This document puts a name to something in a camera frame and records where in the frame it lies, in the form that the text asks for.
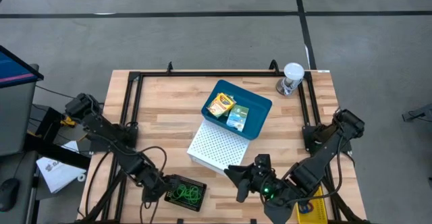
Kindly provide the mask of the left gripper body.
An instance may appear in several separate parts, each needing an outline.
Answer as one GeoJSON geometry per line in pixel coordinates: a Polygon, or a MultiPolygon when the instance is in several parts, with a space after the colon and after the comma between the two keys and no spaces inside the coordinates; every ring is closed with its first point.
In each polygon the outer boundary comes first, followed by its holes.
{"type": "Polygon", "coordinates": [[[142,201],[158,201],[157,190],[160,187],[170,187],[163,181],[163,176],[154,169],[146,169],[138,175],[139,184],[143,187],[142,201]]]}

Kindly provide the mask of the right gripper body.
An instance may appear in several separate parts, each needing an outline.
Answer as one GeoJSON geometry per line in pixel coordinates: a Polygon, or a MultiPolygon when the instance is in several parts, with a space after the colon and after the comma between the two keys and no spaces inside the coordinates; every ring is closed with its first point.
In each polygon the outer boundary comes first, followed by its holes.
{"type": "Polygon", "coordinates": [[[277,177],[269,154],[259,154],[254,158],[251,191],[259,193],[265,206],[285,206],[298,197],[293,184],[277,177]]]}

